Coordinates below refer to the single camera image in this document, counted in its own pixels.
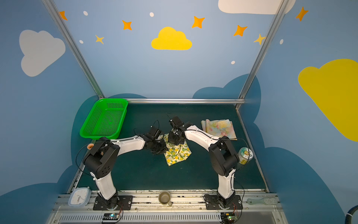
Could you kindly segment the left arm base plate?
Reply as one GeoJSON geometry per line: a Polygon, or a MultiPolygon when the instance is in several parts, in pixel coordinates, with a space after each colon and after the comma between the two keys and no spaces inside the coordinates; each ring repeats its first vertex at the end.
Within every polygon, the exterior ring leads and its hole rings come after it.
{"type": "Polygon", "coordinates": [[[129,211],[131,209],[133,196],[116,196],[114,195],[109,200],[105,200],[98,195],[93,206],[94,211],[129,211]]]}

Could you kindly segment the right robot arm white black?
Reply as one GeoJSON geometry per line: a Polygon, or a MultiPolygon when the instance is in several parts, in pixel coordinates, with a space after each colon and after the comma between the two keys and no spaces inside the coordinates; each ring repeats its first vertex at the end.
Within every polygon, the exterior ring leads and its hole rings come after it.
{"type": "Polygon", "coordinates": [[[186,140],[197,143],[209,152],[213,169],[218,174],[218,197],[223,200],[233,199],[234,175],[240,159],[231,140],[224,137],[210,135],[190,122],[183,123],[169,120],[172,130],[168,135],[168,142],[174,145],[183,144],[186,140]]]}

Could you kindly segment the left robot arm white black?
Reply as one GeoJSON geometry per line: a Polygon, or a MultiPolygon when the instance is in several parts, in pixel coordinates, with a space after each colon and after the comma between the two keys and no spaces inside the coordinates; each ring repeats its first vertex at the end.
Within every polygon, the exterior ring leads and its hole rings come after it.
{"type": "Polygon", "coordinates": [[[83,164],[96,182],[102,199],[110,201],[117,193],[111,175],[117,157],[142,149],[150,150],[153,155],[161,155],[168,151],[165,140],[145,135],[135,135],[119,140],[102,137],[92,145],[89,153],[83,159],[83,164]]]}

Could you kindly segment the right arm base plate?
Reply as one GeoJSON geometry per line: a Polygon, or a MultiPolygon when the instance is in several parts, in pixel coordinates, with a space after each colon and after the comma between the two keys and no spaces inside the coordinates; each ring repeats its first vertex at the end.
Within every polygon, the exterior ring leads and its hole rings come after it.
{"type": "Polygon", "coordinates": [[[224,199],[221,196],[205,194],[203,197],[207,210],[241,210],[242,200],[239,195],[233,194],[230,198],[224,199]]]}

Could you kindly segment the pastel floral skirt pink flowers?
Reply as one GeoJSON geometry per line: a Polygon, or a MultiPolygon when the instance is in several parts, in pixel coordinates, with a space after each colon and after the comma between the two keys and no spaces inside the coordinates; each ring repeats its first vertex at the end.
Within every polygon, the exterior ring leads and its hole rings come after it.
{"type": "Polygon", "coordinates": [[[237,140],[233,123],[229,119],[221,119],[221,120],[202,120],[201,121],[202,130],[206,133],[223,137],[226,136],[231,140],[237,140]]]}

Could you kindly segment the lemon print skirt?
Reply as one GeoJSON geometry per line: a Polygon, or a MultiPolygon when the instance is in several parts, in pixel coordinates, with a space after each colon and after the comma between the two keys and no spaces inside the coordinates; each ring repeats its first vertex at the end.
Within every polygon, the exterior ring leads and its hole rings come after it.
{"type": "Polygon", "coordinates": [[[168,135],[161,135],[160,137],[164,139],[167,147],[167,151],[165,152],[165,159],[168,166],[172,166],[181,161],[185,161],[191,154],[191,150],[186,141],[184,144],[174,145],[168,142],[168,135]]]}

